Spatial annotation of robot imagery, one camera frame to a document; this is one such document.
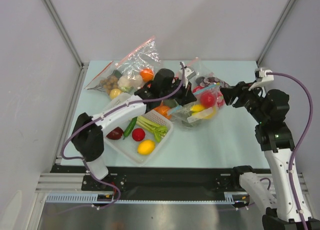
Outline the blue zip clear bag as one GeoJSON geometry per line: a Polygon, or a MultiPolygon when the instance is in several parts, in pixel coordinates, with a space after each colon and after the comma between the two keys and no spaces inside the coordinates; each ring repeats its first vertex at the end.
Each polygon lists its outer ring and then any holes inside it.
{"type": "Polygon", "coordinates": [[[184,106],[178,105],[168,111],[177,123],[186,128],[194,128],[213,119],[219,109],[225,104],[220,92],[220,83],[214,83],[205,88],[195,87],[193,95],[196,101],[184,106]]]}

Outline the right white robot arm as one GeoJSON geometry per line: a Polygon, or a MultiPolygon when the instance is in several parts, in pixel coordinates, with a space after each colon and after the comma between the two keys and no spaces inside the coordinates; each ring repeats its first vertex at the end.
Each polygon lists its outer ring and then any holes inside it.
{"type": "Polygon", "coordinates": [[[234,167],[231,186],[250,195],[262,213],[264,229],[319,229],[320,221],[312,217],[306,204],[292,159],[295,144],[285,123],[289,95],[272,89],[263,96],[260,87],[245,82],[220,91],[227,105],[245,107],[257,121],[255,137],[269,164],[275,195],[263,187],[250,166],[234,167]]]}

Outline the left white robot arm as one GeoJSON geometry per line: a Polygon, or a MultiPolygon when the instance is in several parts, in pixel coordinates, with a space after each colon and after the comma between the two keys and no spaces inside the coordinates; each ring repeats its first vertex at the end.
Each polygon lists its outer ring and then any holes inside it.
{"type": "Polygon", "coordinates": [[[190,69],[182,66],[180,72],[182,75],[176,77],[172,70],[160,69],[153,80],[145,83],[122,104],[96,116],[89,116],[87,113],[78,116],[71,142],[82,155],[97,189],[104,190],[110,185],[109,171],[102,159],[104,138],[108,133],[126,121],[153,110],[166,99],[174,99],[182,106],[196,100],[188,80],[190,69]]]}

